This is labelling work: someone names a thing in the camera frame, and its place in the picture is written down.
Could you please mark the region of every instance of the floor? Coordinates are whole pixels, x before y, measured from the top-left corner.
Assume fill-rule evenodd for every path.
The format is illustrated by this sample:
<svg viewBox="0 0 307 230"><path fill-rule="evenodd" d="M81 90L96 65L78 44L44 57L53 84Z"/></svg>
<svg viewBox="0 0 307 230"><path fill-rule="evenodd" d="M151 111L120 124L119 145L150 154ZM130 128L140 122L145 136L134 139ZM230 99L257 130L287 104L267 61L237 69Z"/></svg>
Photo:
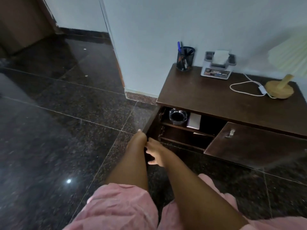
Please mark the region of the floor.
<svg viewBox="0 0 307 230"><path fill-rule="evenodd" d="M103 184L155 108L128 100L109 41L58 36L0 69L2 229L62 229ZM307 157L253 170L173 145L195 173L237 198L251 219L307 217ZM148 167L159 212L173 199L163 168Z"/></svg>

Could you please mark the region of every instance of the lamp base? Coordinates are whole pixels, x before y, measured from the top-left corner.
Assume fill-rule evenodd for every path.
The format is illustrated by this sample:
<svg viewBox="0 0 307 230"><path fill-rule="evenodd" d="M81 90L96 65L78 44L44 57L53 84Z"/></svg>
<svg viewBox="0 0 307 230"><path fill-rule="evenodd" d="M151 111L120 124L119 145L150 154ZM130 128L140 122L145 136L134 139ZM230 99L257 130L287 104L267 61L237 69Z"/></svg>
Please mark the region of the lamp base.
<svg viewBox="0 0 307 230"><path fill-rule="evenodd" d="M280 99L286 99L294 93L294 90L290 85L287 84L283 88L279 88L279 84L280 81L268 81L265 85L265 89L271 96Z"/></svg>

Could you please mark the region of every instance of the pink pants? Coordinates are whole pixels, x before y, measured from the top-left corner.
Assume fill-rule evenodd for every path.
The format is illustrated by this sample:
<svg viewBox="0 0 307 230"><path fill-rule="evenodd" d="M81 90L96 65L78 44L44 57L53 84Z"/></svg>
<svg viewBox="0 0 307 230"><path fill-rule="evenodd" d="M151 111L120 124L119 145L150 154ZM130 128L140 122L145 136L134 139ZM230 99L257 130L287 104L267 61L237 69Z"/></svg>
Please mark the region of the pink pants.
<svg viewBox="0 0 307 230"><path fill-rule="evenodd" d="M207 175L200 174L199 177L238 210L236 199L232 195L220 193ZM241 230L307 229L307 219L303 217L249 220L249 223ZM158 210L147 191L134 185L111 183L99 187L71 224L64 228L64 230L81 229L183 230L184 228L175 201L171 201L163 208L158 226Z"/></svg>

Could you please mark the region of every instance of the white tissue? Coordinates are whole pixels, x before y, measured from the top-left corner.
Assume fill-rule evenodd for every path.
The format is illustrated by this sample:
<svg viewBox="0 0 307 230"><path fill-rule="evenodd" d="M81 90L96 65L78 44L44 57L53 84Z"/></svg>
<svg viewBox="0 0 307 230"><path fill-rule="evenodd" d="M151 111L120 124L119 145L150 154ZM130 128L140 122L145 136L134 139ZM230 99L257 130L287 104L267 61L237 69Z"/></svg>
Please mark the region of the white tissue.
<svg viewBox="0 0 307 230"><path fill-rule="evenodd" d="M229 51L217 50L214 52L212 63L224 65L228 60L228 57L229 57Z"/></svg>

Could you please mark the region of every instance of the hand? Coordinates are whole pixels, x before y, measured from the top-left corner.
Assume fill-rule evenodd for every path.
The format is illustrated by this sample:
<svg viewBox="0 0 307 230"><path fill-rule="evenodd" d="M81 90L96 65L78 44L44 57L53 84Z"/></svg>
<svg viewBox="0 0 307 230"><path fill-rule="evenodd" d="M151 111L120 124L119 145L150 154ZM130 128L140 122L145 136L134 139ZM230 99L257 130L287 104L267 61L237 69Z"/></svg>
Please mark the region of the hand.
<svg viewBox="0 0 307 230"><path fill-rule="evenodd" d="M165 167L164 155L171 152L166 147L164 147L160 142L149 138L145 147L147 148L146 153L152 155L154 157L153 161L149 161L149 165L159 165L161 167Z"/></svg>
<svg viewBox="0 0 307 230"><path fill-rule="evenodd" d="M144 148L145 144L147 142L147 136L145 135L145 133L143 133L141 131L141 129L138 130L138 132L136 134L134 134L130 141L127 144L127 150L130 147L140 147L140 148Z"/></svg>

